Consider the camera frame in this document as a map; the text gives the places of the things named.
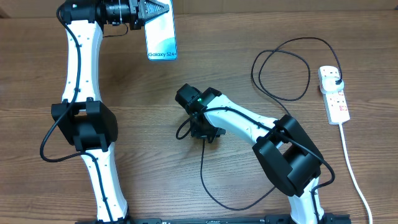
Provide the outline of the blue Samsung smartphone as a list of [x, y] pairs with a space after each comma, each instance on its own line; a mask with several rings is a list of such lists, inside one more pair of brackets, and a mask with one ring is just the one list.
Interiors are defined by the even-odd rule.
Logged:
[[169, 11], [150, 20], [144, 26], [146, 33], [147, 58], [149, 60], [176, 60], [174, 9], [172, 0], [159, 0], [168, 4]]

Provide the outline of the white power strip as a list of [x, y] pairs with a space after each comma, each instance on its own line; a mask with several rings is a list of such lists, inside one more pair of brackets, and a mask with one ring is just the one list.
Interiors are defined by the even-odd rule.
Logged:
[[[339, 80], [341, 78], [339, 70], [329, 65], [322, 66], [318, 69], [319, 82], [321, 76], [336, 77]], [[322, 95], [329, 124], [339, 125], [350, 120], [348, 105], [343, 90]]]

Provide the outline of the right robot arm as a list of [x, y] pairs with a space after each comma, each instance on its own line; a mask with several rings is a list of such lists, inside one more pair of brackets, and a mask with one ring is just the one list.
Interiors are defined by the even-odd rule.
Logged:
[[213, 142], [231, 132], [251, 145], [267, 178], [288, 196], [293, 222], [323, 222], [316, 188], [323, 156], [296, 119], [253, 113], [214, 88], [184, 84], [175, 100], [189, 115], [189, 135]]

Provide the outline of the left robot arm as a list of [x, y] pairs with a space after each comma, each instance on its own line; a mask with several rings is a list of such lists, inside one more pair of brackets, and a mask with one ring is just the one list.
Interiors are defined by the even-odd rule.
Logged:
[[45, 135], [40, 156], [46, 162], [62, 162], [44, 154], [44, 146], [59, 128], [83, 159], [93, 187], [95, 223], [133, 223], [119, 184], [114, 156], [118, 139], [115, 114], [103, 103], [99, 88], [99, 54], [104, 25], [124, 24], [127, 30], [149, 28], [150, 21], [173, 21], [171, 1], [65, 1], [56, 11], [68, 37], [67, 81], [62, 101], [51, 106], [53, 126]]

